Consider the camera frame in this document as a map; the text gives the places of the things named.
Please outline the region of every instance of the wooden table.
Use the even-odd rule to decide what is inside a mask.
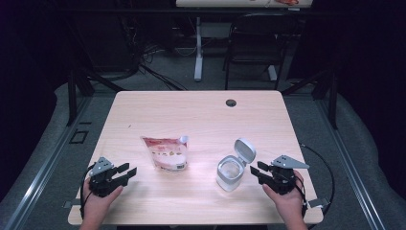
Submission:
[[[227,100],[235,100],[230,107]],[[189,135],[188,167],[178,173],[155,169],[141,136]],[[218,162],[235,154],[234,142],[246,138],[257,161],[270,163],[285,154],[304,162],[282,95],[278,91],[138,91],[117,94],[89,165],[104,156],[116,166],[128,162],[137,175],[112,204],[105,224],[267,224],[282,223],[273,201],[245,168],[241,184],[223,191],[215,181]],[[316,198],[307,170],[306,197]],[[69,215],[81,224],[79,207]],[[307,223],[323,219],[309,209]]]

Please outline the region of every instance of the black backdrop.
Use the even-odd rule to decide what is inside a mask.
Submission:
[[[406,17],[401,3],[313,3],[314,10],[355,11],[360,17],[308,20],[288,78],[305,79],[340,62],[338,91],[372,134],[390,185],[406,199]]]

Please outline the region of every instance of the human hand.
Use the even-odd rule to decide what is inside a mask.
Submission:
[[[123,186],[119,186],[110,195],[99,197],[91,194],[89,188],[90,178],[87,178],[83,184],[83,197],[88,197],[84,205],[84,218],[80,226],[82,230],[99,229],[107,215],[111,203],[122,193]]]
[[[304,181],[299,172],[293,172],[300,180]],[[299,179],[296,180],[296,185],[301,189],[303,184]],[[281,215],[287,229],[307,229],[302,218],[303,198],[296,188],[285,195],[275,193],[267,184],[262,184],[262,189],[275,202],[278,213]]]

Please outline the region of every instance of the snack bag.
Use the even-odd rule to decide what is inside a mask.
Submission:
[[[147,145],[154,165],[168,172],[180,172],[186,169],[188,136],[177,139],[156,139],[141,137]]]

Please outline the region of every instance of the plastic canister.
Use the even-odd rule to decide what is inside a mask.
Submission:
[[[236,140],[234,149],[238,157],[228,155],[217,166],[216,181],[227,192],[231,192],[238,187],[244,174],[245,166],[247,163],[253,162],[257,155],[254,146],[244,138]]]

